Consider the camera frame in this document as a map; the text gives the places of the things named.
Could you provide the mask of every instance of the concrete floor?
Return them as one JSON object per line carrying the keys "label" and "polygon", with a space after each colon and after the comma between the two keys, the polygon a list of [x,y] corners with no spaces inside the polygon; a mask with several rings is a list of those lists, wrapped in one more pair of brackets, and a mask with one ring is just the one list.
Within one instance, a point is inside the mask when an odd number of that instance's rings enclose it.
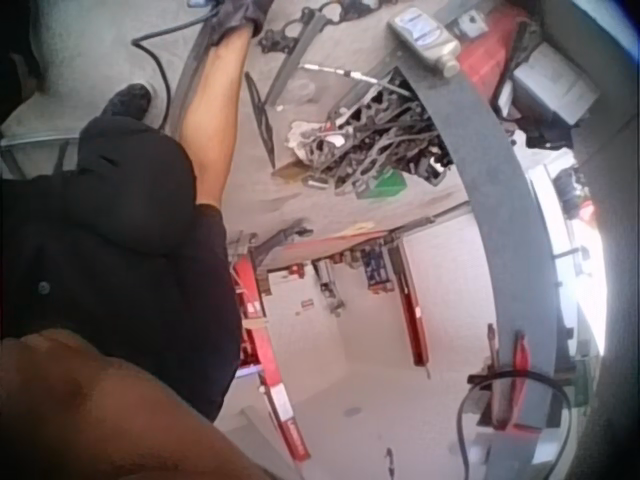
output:
{"label": "concrete floor", "polygon": [[[78,132],[116,90],[133,81],[150,82],[157,92],[161,92],[162,83],[155,66],[129,42],[137,35],[203,13],[187,9],[185,3],[181,0],[40,0],[39,34],[48,79],[47,91],[38,94],[13,115],[3,127],[6,134]],[[318,6],[322,3],[323,0],[276,0],[267,27],[279,28],[285,21],[298,17],[305,4]],[[460,4],[474,2],[401,0],[398,5],[385,7],[365,19],[327,28],[309,49],[305,61],[369,70],[396,45],[397,40],[385,24],[392,15],[407,8],[408,3],[435,13],[443,6],[459,8]],[[194,28],[149,42],[162,58],[174,86],[196,34],[197,28]],[[282,58],[281,54],[263,55],[257,46],[252,47],[247,69],[263,95]],[[297,98],[292,89],[283,95],[284,108],[270,112],[278,166],[293,158],[293,153],[284,146],[291,122],[322,121],[327,111],[353,85],[348,79],[308,72],[296,74],[292,85],[305,79],[311,81],[315,89],[311,99]],[[147,119],[153,125],[159,122],[164,108],[161,94],[157,98]],[[240,108],[238,148],[223,206],[230,238],[242,231],[256,232],[266,238],[297,218],[308,219],[316,232],[312,240],[348,234],[353,227],[358,227],[359,233],[384,231],[436,214],[466,199],[455,171],[438,188],[408,177],[407,191],[388,200],[358,201],[355,197],[336,197],[331,191],[285,184],[271,177],[271,167],[258,137],[246,89]],[[55,161],[52,146],[18,149],[16,154],[30,176],[50,173]],[[73,168],[74,154],[70,151],[67,168]],[[279,255],[278,262],[286,264],[286,256]]]}

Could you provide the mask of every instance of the red item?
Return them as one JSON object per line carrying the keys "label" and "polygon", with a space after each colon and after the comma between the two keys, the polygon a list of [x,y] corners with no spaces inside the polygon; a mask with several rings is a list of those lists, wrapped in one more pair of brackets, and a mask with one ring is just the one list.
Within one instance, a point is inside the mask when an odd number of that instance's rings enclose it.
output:
{"label": "red item", "polygon": [[463,44],[458,62],[480,95],[491,100],[507,63],[518,29],[518,20],[529,18],[512,6],[496,8],[487,16],[489,32]]}

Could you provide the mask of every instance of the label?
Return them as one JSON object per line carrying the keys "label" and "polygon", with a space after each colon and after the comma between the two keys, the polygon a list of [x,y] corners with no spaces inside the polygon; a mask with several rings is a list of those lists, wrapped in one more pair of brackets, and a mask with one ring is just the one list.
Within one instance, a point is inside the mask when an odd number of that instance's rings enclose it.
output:
{"label": "label", "polygon": [[442,36],[440,25],[417,8],[410,8],[395,22],[411,32],[414,43],[419,47],[426,47]]}

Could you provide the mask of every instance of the leg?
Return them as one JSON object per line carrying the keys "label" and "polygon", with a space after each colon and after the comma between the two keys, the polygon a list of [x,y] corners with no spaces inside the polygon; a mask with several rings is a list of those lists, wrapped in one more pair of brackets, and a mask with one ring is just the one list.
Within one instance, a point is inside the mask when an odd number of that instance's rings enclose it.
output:
{"label": "leg", "polygon": [[195,205],[193,169],[180,144],[118,116],[100,116],[82,131],[78,169],[63,191],[71,221],[153,255],[180,244]]}

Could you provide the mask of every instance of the shoe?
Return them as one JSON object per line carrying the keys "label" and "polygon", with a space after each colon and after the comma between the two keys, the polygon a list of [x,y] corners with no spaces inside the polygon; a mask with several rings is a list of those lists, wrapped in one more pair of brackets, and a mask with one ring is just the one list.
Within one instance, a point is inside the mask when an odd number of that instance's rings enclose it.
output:
{"label": "shoe", "polygon": [[146,85],[132,83],[111,97],[100,116],[128,117],[141,122],[147,116],[152,97]]}

